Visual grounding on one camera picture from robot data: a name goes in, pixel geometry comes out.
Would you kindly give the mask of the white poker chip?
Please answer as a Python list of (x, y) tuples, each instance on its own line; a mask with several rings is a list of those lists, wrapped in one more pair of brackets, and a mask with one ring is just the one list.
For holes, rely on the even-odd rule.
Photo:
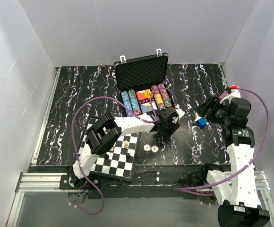
[(156, 152), (159, 151), (159, 148), (158, 148), (156, 145), (154, 145), (154, 146), (151, 147), (151, 151), (152, 151), (153, 153), (156, 153)]
[(151, 150), (151, 146), (149, 144), (144, 145), (144, 151), (148, 152)]

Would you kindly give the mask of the blue playing card deck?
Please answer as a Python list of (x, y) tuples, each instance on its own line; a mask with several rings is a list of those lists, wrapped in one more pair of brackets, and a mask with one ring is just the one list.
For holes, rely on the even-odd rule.
[(140, 106), (141, 112), (143, 114), (152, 111), (152, 109), (157, 110), (157, 106), (154, 101), (147, 102), (147, 103), (141, 103), (141, 104), (139, 104), (139, 106)]

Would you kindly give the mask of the black white chess board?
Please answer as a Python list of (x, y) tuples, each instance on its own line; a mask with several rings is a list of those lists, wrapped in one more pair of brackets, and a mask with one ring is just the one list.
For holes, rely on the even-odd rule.
[[(113, 145), (114, 151), (108, 151), (109, 159), (105, 159), (105, 154), (99, 156), (91, 167), (84, 167), (85, 174), (105, 176), (113, 179), (132, 182), (135, 172), (135, 165), (139, 147), (140, 135), (138, 133), (127, 134), (117, 139)], [(129, 147), (124, 147), (124, 141), (129, 142)]]

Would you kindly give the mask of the yellow big blind button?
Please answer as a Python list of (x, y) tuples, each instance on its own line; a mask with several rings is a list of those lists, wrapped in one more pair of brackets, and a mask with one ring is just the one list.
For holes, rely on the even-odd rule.
[(144, 92), (144, 96), (145, 96), (146, 98), (150, 98), (150, 97), (151, 97), (151, 90), (146, 90), (146, 91)]

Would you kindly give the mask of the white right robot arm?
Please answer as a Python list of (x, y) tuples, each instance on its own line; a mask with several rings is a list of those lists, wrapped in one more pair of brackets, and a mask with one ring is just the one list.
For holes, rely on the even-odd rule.
[(210, 97), (197, 107), (199, 117), (222, 126), (222, 134), (231, 162), (233, 178), (216, 164), (205, 164), (200, 184), (212, 187), (218, 201), (218, 223), (221, 227), (263, 227), (270, 220), (257, 194), (254, 167), (255, 137), (247, 126), (251, 103), (240, 97)]

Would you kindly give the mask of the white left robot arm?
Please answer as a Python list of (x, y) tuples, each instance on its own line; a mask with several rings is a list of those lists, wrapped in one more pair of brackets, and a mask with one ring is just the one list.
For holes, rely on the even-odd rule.
[(113, 117), (110, 113), (92, 120), (83, 136), (78, 160), (68, 168), (71, 185), (82, 189), (90, 173), (132, 181), (139, 147), (139, 134), (157, 132), (170, 137), (184, 116), (181, 109), (168, 107), (138, 117)]

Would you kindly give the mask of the black poker set case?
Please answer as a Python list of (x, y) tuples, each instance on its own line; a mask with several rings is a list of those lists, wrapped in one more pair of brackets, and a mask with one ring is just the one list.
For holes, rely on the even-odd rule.
[(162, 83), (166, 77), (168, 54), (161, 49), (156, 54), (126, 59), (114, 63), (115, 77), (119, 91), (139, 91)]

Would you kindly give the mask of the red playing card deck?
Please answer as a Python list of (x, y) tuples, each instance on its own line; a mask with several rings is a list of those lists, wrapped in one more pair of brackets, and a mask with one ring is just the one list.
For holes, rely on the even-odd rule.
[(145, 92), (146, 90), (150, 90), (150, 89), (144, 89), (144, 90), (139, 90), (139, 91), (136, 91), (136, 92), (135, 92), (138, 101), (143, 101), (143, 100), (148, 99), (148, 98), (146, 98), (146, 97), (144, 96), (144, 92)]

